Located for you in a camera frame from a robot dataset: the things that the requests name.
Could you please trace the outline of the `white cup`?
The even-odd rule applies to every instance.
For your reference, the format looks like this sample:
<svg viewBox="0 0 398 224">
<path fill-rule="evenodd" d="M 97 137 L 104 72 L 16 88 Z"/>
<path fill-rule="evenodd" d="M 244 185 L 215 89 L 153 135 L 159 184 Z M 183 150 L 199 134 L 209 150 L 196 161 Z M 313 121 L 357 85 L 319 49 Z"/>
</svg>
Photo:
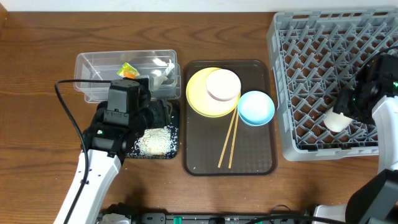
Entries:
<svg viewBox="0 0 398 224">
<path fill-rule="evenodd" d="M 335 113 L 333 108 L 330 108 L 323 120 L 325 126 L 335 133 L 339 133 L 349 126 L 353 119 L 346 117 L 343 113 Z"/>
</svg>

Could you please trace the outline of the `green orange snack wrapper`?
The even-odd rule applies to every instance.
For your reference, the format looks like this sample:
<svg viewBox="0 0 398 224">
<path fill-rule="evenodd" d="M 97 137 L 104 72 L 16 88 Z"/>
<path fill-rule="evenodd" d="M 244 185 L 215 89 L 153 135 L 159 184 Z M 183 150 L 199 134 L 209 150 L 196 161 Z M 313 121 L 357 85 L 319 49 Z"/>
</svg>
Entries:
<svg viewBox="0 0 398 224">
<path fill-rule="evenodd" d="M 123 78 L 135 79 L 140 73 L 129 63 L 123 63 L 122 67 L 118 70 L 117 74 Z"/>
</svg>

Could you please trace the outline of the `clear plastic wrapper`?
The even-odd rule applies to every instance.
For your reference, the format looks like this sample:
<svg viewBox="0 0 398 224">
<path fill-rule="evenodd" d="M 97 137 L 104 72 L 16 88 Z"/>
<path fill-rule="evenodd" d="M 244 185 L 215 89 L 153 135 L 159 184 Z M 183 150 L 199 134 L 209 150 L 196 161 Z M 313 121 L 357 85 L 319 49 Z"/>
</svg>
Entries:
<svg viewBox="0 0 398 224">
<path fill-rule="evenodd" d="M 160 67 L 165 67 L 165 70 L 161 71 L 161 70 L 153 70 L 151 72 L 151 77 L 153 80 L 153 90 L 158 90 L 161 86 L 161 84 L 163 84 L 163 82 L 167 81 L 168 75 L 169 73 L 172 71 L 172 69 L 175 68 L 175 64 L 171 61 L 171 59 L 169 59 L 168 62 L 162 61 L 159 58 L 155 58 L 152 60 L 156 65 L 160 66 Z"/>
</svg>

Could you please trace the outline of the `yellow plate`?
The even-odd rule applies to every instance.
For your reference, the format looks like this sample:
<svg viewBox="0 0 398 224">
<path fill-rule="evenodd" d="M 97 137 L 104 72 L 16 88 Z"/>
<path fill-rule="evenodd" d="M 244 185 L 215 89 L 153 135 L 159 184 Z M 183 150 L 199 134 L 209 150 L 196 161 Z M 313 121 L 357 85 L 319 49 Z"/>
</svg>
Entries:
<svg viewBox="0 0 398 224">
<path fill-rule="evenodd" d="M 222 68 L 210 67 L 197 71 L 189 80 L 186 89 L 186 97 L 191 108 L 202 116 L 217 118 L 230 113 L 238 104 L 241 92 L 237 97 L 229 101 L 218 101 L 212 98 L 205 88 L 207 76 Z"/>
</svg>

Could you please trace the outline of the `white pink bowl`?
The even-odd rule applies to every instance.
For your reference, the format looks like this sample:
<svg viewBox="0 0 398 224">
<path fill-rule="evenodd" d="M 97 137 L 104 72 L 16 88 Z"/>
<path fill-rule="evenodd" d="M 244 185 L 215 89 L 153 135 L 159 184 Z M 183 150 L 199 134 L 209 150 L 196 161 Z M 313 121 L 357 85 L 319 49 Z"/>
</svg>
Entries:
<svg viewBox="0 0 398 224">
<path fill-rule="evenodd" d="M 205 88 L 215 100 L 229 101 L 240 93 L 241 81 L 231 70 L 217 69 L 207 76 Z"/>
</svg>

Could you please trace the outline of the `wooden chopstick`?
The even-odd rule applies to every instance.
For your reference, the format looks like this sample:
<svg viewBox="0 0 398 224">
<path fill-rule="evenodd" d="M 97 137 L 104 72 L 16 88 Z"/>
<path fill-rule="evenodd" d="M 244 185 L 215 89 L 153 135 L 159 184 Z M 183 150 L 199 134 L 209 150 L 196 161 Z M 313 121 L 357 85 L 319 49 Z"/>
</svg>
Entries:
<svg viewBox="0 0 398 224">
<path fill-rule="evenodd" d="M 230 135 L 231 130 L 232 130 L 232 126 L 233 126 L 233 123 L 234 123 L 234 120 L 235 120 L 236 112 L 237 112 L 237 109 L 235 108 L 234 111 L 233 111 L 233 115 L 231 117 L 229 128 L 228 128 L 228 131 L 227 131 L 227 134 L 226 134 L 226 138 L 224 140 L 223 148 L 222 148 L 220 159 L 219 159 L 219 162 L 218 162 L 218 168 L 221 168 L 221 165 L 222 165 L 222 162 L 223 162 L 225 150 L 226 150 L 226 147 L 227 147 L 227 144 L 228 144 L 228 141 L 229 141 L 229 135 Z"/>
<path fill-rule="evenodd" d="M 236 142 L 236 133 L 237 133 L 238 122 L 239 122 L 239 113 L 236 108 L 235 108 L 234 120 L 235 120 L 235 122 L 234 122 L 234 131 L 233 131 L 233 140 L 231 143 L 231 152 L 229 155 L 229 163 L 228 163 L 229 169 L 231 169 L 232 163 L 233 163 L 233 155 L 234 155 L 234 148 L 235 148 L 235 142 Z"/>
</svg>

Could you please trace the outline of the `light blue bowl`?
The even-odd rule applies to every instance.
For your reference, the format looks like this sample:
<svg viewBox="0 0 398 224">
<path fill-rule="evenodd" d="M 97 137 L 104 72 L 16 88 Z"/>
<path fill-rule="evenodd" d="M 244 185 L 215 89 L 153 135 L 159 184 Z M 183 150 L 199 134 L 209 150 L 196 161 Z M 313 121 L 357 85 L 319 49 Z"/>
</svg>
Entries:
<svg viewBox="0 0 398 224">
<path fill-rule="evenodd" d="M 262 126 L 269 123 L 275 114 L 275 104 L 271 97 L 262 91 L 249 91 L 240 97 L 238 114 L 249 126 Z"/>
</svg>

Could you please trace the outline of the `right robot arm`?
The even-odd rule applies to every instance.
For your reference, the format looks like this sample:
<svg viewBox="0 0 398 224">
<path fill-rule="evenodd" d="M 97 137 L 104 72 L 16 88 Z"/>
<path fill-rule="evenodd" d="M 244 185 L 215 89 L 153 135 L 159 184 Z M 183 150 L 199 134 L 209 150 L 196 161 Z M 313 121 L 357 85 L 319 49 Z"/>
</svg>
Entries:
<svg viewBox="0 0 398 224">
<path fill-rule="evenodd" d="M 375 125 L 378 174 L 346 205 L 319 205 L 313 215 L 346 223 L 397 223 L 397 57 L 376 54 L 355 80 L 355 88 L 340 91 L 324 124 L 331 131 L 341 131 L 352 121 Z"/>
</svg>

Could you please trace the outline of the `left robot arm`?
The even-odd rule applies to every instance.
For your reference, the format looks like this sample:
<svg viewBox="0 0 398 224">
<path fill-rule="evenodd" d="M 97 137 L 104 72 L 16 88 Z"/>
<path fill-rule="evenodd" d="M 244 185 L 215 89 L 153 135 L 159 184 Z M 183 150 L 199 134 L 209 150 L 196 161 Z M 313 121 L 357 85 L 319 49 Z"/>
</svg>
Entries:
<svg viewBox="0 0 398 224">
<path fill-rule="evenodd" d="M 172 107 L 153 101 L 146 78 L 109 80 L 108 99 L 101 102 L 90 125 L 81 131 L 65 101 L 59 99 L 81 141 L 72 184 L 56 223 L 94 223 L 105 195 L 135 142 L 147 129 L 171 123 Z"/>
</svg>

